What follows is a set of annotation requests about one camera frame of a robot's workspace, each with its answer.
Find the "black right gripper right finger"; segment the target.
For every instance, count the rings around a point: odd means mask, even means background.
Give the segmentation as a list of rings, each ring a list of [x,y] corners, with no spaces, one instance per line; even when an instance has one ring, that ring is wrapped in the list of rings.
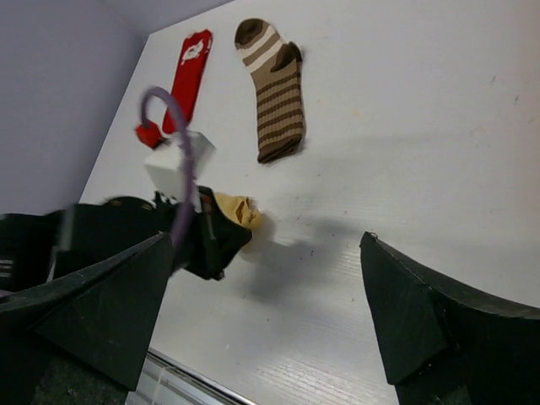
[[[539,310],[485,293],[364,233],[364,289],[401,404],[537,404]]]

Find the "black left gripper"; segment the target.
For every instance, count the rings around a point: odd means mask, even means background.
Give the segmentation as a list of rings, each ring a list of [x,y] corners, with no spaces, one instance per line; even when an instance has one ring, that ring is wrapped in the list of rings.
[[[117,255],[151,237],[173,246],[172,272],[187,270],[220,280],[252,232],[229,219],[216,194],[201,186],[199,207],[156,192],[153,201],[112,197],[102,204],[77,203],[45,215],[1,217],[1,291],[37,287]]]

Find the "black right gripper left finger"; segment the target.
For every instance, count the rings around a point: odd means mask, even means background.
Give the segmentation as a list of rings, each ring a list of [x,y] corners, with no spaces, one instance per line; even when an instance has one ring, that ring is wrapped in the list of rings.
[[[32,391],[55,357],[134,390],[172,259],[170,237],[156,235],[102,262],[3,297],[2,391]]]

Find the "yellow sock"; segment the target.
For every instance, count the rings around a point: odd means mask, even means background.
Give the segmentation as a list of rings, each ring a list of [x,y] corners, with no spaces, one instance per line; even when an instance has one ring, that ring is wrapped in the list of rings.
[[[244,250],[247,250],[260,234],[264,222],[262,212],[250,197],[233,196],[222,192],[215,192],[214,197],[227,219],[251,232],[251,241],[244,247]]]

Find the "brown striped sock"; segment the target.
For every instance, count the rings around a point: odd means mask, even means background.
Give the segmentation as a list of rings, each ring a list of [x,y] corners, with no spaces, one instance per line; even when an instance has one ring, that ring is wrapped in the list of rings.
[[[255,88],[257,162],[267,165],[296,154],[305,136],[300,48],[267,21],[253,18],[238,25],[235,49]]]

